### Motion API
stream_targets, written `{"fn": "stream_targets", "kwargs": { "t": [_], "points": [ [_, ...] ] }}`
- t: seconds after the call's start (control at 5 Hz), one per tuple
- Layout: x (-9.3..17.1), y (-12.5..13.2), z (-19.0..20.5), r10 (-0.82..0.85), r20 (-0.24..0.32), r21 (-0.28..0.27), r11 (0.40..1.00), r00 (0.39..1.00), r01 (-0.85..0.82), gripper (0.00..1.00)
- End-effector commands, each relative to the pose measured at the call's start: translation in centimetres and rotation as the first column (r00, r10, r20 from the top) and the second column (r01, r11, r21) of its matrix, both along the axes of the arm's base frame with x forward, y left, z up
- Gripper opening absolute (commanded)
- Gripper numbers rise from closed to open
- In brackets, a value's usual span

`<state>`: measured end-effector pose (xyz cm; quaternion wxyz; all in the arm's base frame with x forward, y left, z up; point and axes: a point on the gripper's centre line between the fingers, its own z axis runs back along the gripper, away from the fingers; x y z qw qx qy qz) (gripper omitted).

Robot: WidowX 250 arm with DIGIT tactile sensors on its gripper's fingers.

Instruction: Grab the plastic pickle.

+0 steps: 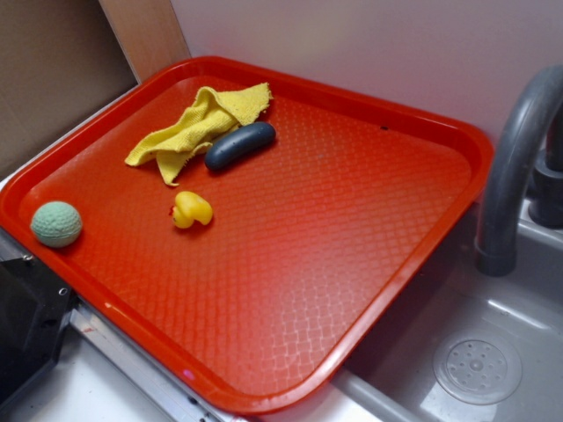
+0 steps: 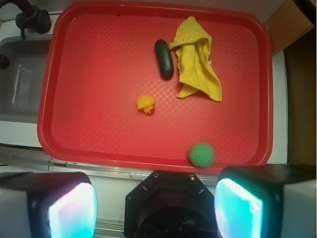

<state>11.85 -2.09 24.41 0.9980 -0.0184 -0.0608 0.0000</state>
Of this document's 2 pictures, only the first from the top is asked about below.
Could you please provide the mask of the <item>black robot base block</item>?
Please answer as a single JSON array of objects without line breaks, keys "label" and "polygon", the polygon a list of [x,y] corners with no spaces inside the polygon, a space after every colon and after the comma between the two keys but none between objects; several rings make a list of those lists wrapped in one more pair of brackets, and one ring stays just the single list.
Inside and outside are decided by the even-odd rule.
[{"label": "black robot base block", "polygon": [[1,408],[58,363],[73,289],[32,255],[1,263]]}]

